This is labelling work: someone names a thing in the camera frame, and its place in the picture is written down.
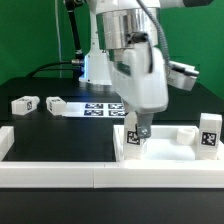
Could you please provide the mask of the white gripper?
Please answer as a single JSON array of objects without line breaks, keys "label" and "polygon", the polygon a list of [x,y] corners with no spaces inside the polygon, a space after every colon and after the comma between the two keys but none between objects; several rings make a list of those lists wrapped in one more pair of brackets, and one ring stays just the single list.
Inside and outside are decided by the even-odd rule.
[{"label": "white gripper", "polygon": [[165,111],[169,101],[161,51],[137,43],[123,51],[119,62],[107,59],[113,89],[131,111],[137,112],[138,137],[150,138],[152,113]]}]

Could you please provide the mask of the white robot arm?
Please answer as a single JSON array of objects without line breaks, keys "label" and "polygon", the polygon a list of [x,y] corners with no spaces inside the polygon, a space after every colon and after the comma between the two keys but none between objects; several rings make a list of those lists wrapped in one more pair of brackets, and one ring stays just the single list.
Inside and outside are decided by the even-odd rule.
[{"label": "white robot arm", "polygon": [[83,87],[114,90],[126,112],[136,114],[137,136],[151,136],[153,115],[167,109],[169,85],[191,90],[198,72],[169,57],[157,13],[165,8],[208,6],[214,0],[64,0],[70,16],[77,7],[90,11],[91,47],[81,50],[76,28],[74,65]]}]

